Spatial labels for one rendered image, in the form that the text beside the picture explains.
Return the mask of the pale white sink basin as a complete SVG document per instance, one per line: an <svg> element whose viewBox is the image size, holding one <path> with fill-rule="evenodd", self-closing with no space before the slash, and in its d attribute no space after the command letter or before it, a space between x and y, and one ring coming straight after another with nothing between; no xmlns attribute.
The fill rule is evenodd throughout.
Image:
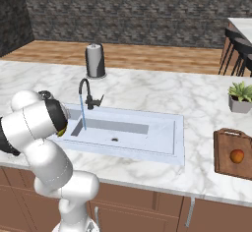
<svg viewBox="0 0 252 232"><path fill-rule="evenodd" d="M67 108L70 119L66 133L62 137L50 137L64 148L179 166L185 164L181 115L96 107L85 109L85 131L81 106L69 104Z"/></svg>

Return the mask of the brown wooden cutting board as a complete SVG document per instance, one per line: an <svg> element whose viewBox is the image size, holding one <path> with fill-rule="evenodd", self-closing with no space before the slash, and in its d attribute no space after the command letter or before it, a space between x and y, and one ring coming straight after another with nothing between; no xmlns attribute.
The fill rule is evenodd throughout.
<svg viewBox="0 0 252 232"><path fill-rule="evenodd" d="M244 153L240 163L230 158L235 149ZM217 173L252 181L252 138L245 133L228 128L214 131L214 159Z"/></svg>

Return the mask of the blue water stream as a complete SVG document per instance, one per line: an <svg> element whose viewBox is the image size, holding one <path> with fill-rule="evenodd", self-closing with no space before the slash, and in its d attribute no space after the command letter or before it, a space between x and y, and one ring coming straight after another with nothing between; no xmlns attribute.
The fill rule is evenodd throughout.
<svg viewBox="0 0 252 232"><path fill-rule="evenodd" d="M86 124L86 118L85 118L85 106L83 101L83 96L81 93L79 93L80 103L81 103L81 113L82 113L82 124L83 128L86 131L87 130L87 124Z"/></svg>

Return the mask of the orange red mango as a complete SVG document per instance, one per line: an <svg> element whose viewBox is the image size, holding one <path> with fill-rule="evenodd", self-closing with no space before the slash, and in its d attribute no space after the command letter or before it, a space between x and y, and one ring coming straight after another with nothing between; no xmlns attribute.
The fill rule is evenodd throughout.
<svg viewBox="0 0 252 232"><path fill-rule="evenodd" d="M244 158L244 152L241 149L234 149L230 153L230 159L233 163L241 163Z"/></svg>

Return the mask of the black bar stool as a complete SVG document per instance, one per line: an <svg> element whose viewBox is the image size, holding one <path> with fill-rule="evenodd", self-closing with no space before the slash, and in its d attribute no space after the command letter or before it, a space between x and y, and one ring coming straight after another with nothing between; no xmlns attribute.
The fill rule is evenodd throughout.
<svg viewBox="0 0 252 232"><path fill-rule="evenodd" d="M239 38L241 34L238 32L237 29L227 27L225 29L225 37L229 40L227 49L222 52L221 58L220 58L220 69L223 70L224 73L226 73L226 70L228 68L229 62L232 58L233 52L234 52L234 40L236 38Z"/></svg>
<svg viewBox="0 0 252 232"><path fill-rule="evenodd" d="M234 49L238 52L238 59L231 74L240 77L244 74L247 56L252 54L252 44L246 39L237 37L234 40Z"/></svg>
<svg viewBox="0 0 252 232"><path fill-rule="evenodd" d="M245 72L246 69L250 71L250 77L252 78L252 54L248 54L243 62L242 72Z"/></svg>

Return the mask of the potted green plant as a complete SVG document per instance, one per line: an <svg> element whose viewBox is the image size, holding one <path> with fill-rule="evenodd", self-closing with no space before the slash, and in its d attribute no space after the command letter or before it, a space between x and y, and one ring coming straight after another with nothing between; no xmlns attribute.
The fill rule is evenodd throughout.
<svg viewBox="0 0 252 232"><path fill-rule="evenodd" d="M228 105L231 112L248 113L252 109L252 85L233 83L228 89Z"/></svg>

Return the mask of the white marble island counter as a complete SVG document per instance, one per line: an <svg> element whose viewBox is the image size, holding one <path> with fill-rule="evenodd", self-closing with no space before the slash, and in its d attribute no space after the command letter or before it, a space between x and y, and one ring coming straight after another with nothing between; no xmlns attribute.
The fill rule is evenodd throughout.
<svg viewBox="0 0 252 232"><path fill-rule="evenodd" d="M252 18L228 18L228 21L252 43Z"/></svg>

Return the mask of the brown cupboard door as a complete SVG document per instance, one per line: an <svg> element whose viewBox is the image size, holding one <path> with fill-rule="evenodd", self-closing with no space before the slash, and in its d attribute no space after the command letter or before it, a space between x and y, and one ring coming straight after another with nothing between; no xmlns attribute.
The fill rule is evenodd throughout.
<svg viewBox="0 0 252 232"><path fill-rule="evenodd" d="M185 197L177 232L252 232L252 207L195 199L186 227L190 204L191 200Z"/></svg>
<svg viewBox="0 0 252 232"><path fill-rule="evenodd" d="M177 195L101 183L89 201L101 232L176 232L183 198Z"/></svg>
<svg viewBox="0 0 252 232"><path fill-rule="evenodd" d="M37 194L29 170L0 166L0 230L51 232L60 221L58 200Z"/></svg>

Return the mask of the black sink faucet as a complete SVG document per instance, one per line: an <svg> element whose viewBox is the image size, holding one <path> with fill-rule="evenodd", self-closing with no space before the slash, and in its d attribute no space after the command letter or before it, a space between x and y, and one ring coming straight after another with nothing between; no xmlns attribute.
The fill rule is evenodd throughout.
<svg viewBox="0 0 252 232"><path fill-rule="evenodd" d="M93 110L95 106L100 107L103 96L101 99L93 99L91 95L91 88L90 88L90 83L86 78L81 79L80 84L79 84L79 95L83 94L83 86L87 87L87 97L85 104L88 106L89 110Z"/></svg>

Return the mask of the grey cylinder canister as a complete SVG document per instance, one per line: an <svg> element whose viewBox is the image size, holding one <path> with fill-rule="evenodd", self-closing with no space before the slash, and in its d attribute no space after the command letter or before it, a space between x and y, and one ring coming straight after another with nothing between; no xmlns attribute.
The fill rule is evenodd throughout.
<svg viewBox="0 0 252 232"><path fill-rule="evenodd" d="M104 52L101 43L91 43L86 52L87 76L91 79L101 79L105 76Z"/></svg>

